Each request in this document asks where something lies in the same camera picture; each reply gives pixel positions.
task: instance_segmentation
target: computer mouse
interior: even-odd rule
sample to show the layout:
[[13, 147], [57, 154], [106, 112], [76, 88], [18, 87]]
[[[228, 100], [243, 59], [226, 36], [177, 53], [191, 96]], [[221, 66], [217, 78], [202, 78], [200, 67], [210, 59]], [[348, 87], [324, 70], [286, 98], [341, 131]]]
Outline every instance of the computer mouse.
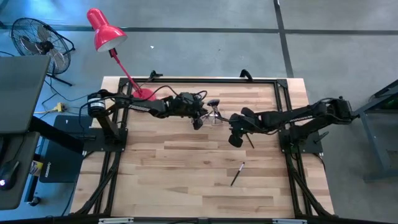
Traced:
[[18, 168], [19, 161], [15, 159], [5, 162], [0, 167], [0, 190], [9, 190], [14, 186], [17, 180]]

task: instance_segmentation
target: wooden tabletop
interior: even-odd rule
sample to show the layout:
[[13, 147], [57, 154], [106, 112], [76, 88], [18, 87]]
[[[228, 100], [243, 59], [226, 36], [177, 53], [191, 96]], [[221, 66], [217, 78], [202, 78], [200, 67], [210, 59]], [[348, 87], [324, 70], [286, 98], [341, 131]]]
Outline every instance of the wooden tabletop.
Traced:
[[[102, 88], [117, 92], [119, 78], [104, 77]], [[303, 79], [287, 81], [293, 108], [307, 105]], [[165, 84], [148, 83], [145, 87], [154, 90], [161, 85]], [[254, 112], [276, 110], [274, 88], [268, 84], [169, 85], [177, 93], [207, 90], [205, 101], [220, 99], [219, 109], [226, 118], [245, 106]], [[172, 92], [167, 88], [157, 92], [158, 98], [169, 95]], [[127, 128], [129, 135], [119, 166], [112, 216], [294, 217], [285, 157], [280, 152], [277, 135], [250, 135], [255, 149], [243, 137], [242, 147], [236, 148], [228, 143], [228, 123], [221, 126], [209, 123], [195, 131], [188, 118], [157, 119], [135, 111], [129, 112]], [[81, 208], [97, 187], [103, 157], [103, 152], [95, 152], [83, 161], [71, 212]], [[242, 162], [246, 164], [230, 187]], [[333, 213], [319, 158], [304, 154], [303, 164], [308, 187], [325, 209]], [[298, 194], [304, 211], [300, 190]]]

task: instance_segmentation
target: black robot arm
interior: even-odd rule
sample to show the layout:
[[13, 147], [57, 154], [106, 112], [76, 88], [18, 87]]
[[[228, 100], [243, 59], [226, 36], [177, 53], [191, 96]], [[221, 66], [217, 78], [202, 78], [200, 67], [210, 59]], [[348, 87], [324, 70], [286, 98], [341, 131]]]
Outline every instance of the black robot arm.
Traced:
[[241, 113], [243, 115], [233, 114], [229, 119], [232, 132], [229, 143], [236, 147], [241, 147], [243, 134], [275, 134], [286, 124], [294, 121], [313, 118], [304, 125], [291, 126], [288, 130], [284, 130], [281, 142], [298, 144], [306, 140], [309, 134], [321, 128], [331, 124], [350, 124], [354, 119], [349, 102], [342, 97], [322, 99], [312, 105], [285, 112], [255, 113], [249, 108], [243, 108]]
[[[106, 99], [113, 99], [114, 105], [105, 107]], [[87, 96], [88, 114], [92, 118], [108, 117], [118, 109], [129, 108], [136, 111], [150, 113], [156, 118], [166, 118], [169, 116], [187, 116], [193, 119], [193, 127], [199, 129], [203, 122], [201, 116], [207, 114], [203, 108], [202, 96], [198, 93], [180, 93], [175, 97], [168, 96], [161, 100], [149, 101], [127, 96], [122, 93], [110, 93], [107, 90], [100, 90]]]

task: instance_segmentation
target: pen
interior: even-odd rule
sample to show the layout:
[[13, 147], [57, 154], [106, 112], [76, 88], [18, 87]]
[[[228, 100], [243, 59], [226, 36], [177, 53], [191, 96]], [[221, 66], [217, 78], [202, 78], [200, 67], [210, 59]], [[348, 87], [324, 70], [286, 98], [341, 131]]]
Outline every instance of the pen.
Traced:
[[234, 182], [235, 182], [236, 178], [238, 177], [239, 173], [241, 172], [243, 166], [244, 166], [244, 162], [242, 163], [241, 167], [239, 168], [238, 172], [236, 173], [236, 175], [234, 177], [234, 180], [232, 180], [231, 187], [234, 184]]

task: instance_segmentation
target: concrete floor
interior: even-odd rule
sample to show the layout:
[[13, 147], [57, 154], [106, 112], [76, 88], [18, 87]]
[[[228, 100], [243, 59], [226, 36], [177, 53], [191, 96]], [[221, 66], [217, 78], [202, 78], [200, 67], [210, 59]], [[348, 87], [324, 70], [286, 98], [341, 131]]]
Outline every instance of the concrete floor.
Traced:
[[[279, 0], [286, 29], [396, 30], [398, 2], [394, 0]], [[277, 28], [272, 0], [0, 0], [0, 21], [12, 24], [33, 17], [49, 24], [88, 26], [86, 12], [98, 7], [120, 27]], [[0, 50], [17, 55], [8, 30], [0, 30]], [[123, 75], [107, 53], [96, 53], [92, 32], [61, 32], [75, 43], [70, 68], [59, 77], [73, 87], [54, 87], [67, 98], [97, 91], [105, 75]], [[156, 70], [173, 76], [236, 77], [248, 69], [254, 77], [286, 77], [279, 34], [216, 34], [129, 32], [118, 48], [132, 75]], [[353, 109], [365, 104], [380, 88], [397, 79], [398, 37], [370, 35], [287, 35], [294, 77], [304, 78], [311, 103], [344, 96]], [[39, 102], [51, 91], [43, 87]], [[53, 98], [49, 106], [63, 101]], [[85, 100], [68, 103], [80, 106]], [[44, 120], [50, 124], [55, 114]], [[398, 179], [365, 184], [364, 174], [377, 171], [363, 127], [325, 128], [326, 175], [337, 215], [345, 218], [397, 222]], [[0, 212], [0, 220], [60, 215], [71, 184], [39, 184], [43, 203], [21, 204]]]

